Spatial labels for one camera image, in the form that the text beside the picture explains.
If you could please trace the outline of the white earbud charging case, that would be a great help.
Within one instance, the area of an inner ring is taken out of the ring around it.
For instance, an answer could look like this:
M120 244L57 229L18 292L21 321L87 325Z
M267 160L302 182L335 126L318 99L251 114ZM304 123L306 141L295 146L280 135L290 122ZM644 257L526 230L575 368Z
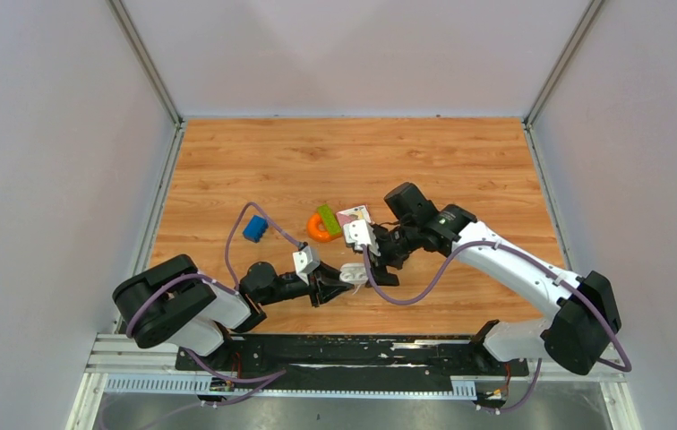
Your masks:
M366 268L360 262L343 264L339 269L339 279L352 285L363 286L368 282Z

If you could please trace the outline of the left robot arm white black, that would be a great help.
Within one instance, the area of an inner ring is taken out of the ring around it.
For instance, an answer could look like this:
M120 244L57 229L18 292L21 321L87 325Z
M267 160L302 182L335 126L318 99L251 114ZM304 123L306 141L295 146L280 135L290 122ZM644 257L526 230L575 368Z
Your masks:
M139 348L170 343L221 370L233 358L227 335L263 322L264 306L308 297L318 307L355 287L340 270L304 251L295 254L294 263L293 271L278 274L270 263L256 262L232 289L179 254L123 281L112 299L126 322L126 336Z

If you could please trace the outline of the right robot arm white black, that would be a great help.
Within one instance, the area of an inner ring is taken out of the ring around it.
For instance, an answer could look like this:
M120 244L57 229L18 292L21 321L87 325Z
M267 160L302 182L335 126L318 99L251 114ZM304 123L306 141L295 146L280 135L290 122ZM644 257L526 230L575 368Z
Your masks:
M492 374L515 359L551 359L587 375L597 364L627 373L632 363L617 335L621 317L610 280L597 271L580 275L546 262L503 238L456 204L438 209L419 188L405 182L384 198L396 220L392 228L360 219L344 228L348 247L364 258L368 282L385 301L413 305L427 297L454 262L470 266L523 297L541 313L526 322L487 322L474 336L472 366ZM398 285L388 272L417 250L445 260L417 296L396 299L383 291Z

